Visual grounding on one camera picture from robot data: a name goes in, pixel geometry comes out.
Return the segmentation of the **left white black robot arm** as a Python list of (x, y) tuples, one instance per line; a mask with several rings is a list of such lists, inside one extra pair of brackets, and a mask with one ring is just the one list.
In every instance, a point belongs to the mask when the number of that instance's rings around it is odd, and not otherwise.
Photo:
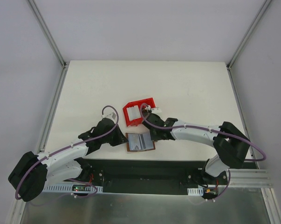
[(76, 142), (52, 153), (34, 154), (29, 151), (20, 158), (8, 177), (15, 189), (15, 198), (25, 202), (35, 199), (43, 189), (67, 179), (86, 181), (89, 168), (83, 158), (104, 144), (112, 147), (127, 143), (117, 123), (103, 118), (97, 126), (78, 135)]

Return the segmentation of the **brown leather card holder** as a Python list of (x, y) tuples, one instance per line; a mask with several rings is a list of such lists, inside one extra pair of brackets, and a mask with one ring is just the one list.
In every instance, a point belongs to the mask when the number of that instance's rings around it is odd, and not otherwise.
[(151, 139), (150, 132), (126, 133), (128, 152), (145, 152), (156, 149), (155, 142)]

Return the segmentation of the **silver VIP card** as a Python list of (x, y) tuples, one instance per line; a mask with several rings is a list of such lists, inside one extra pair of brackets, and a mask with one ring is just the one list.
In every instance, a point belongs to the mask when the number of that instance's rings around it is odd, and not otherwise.
[(140, 134), (140, 143), (143, 150), (154, 148), (154, 142), (151, 140), (151, 135), (149, 132)]
[(142, 149), (139, 134), (129, 133), (128, 134), (128, 141), (129, 141), (130, 151), (140, 151)]

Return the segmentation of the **red plastic bin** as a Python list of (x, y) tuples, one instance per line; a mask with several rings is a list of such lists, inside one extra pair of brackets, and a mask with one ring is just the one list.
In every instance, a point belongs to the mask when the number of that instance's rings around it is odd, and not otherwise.
[(150, 107), (155, 107), (155, 102), (153, 98), (145, 98), (137, 101), (131, 101), (123, 107), (123, 114), (127, 127), (138, 126), (142, 123), (143, 119), (140, 115), (140, 106), (142, 104), (147, 104)]

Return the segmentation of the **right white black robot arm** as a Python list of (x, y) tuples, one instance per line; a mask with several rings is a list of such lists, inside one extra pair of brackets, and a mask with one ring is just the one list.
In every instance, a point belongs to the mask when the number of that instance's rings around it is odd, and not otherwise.
[(214, 148), (216, 155), (206, 161), (201, 172), (201, 180), (206, 184), (212, 184), (229, 168), (243, 168), (249, 139), (230, 122), (225, 121), (220, 126), (198, 126), (176, 118), (162, 120), (150, 113), (142, 124), (149, 129), (153, 141), (188, 140)]

